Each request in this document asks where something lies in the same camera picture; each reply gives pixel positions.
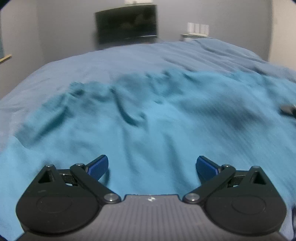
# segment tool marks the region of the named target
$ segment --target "television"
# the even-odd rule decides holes
[[[156,5],[135,5],[95,13],[99,44],[157,37]]]

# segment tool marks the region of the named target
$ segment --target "nightstand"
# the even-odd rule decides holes
[[[204,35],[181,34],[181,41],[185,41],[185,42],[192,41],[194,39],[200,39],[200,38],[212,39],[212,38],[204,36]]]

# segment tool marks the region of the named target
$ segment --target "wall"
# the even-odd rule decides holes
[[[273,18],[269,61],[296,70],[296,4],[273,0]]]
[[[210,36],[268,59],[271,0],[154,0],[154,4],[162,40],[179,40],[187,22],[209,24]],[[96,50],[94,13],[123,5],[124,0],[38,0],[45,62]]]
[[[11,0],[1,10],[3,48],[12,58],[0,64],[0,98],[44,65],[36,3],[37,0]]]

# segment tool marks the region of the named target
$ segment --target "turquoise blanket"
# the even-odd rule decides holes
[[[0,154],[0,234],[22,233],[17,200],[46,163],[69,168],[101,154],[100,180],[125,194],[179,194],[200,185],[204,155],[240,170],[260,165],[286,202],[281,232],[292,238],[296,200],[296,120],[279,113],[296,103],[296,84],[256,73],[124,75],[113,84],[73,83],[29,116]]]

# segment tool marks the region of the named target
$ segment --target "light blue bed sheet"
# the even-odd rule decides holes
[[[138,74],[122,76],[130,72]],[[278,110],[296,103],[295,76],[214,39],[118,47],[44,66],[0,101],[7,137],[0,234],[14,240],[22,233],[15,205],[45,163],[68,168],[106,154],[106,185],[122,197],[182,196],[199,185],[194,164],[204,155],[237,169],[261,165],[287,204],[281,232],[291,239],[296,121]],[[12,136],[71,82],[87,84],[72,84]]]

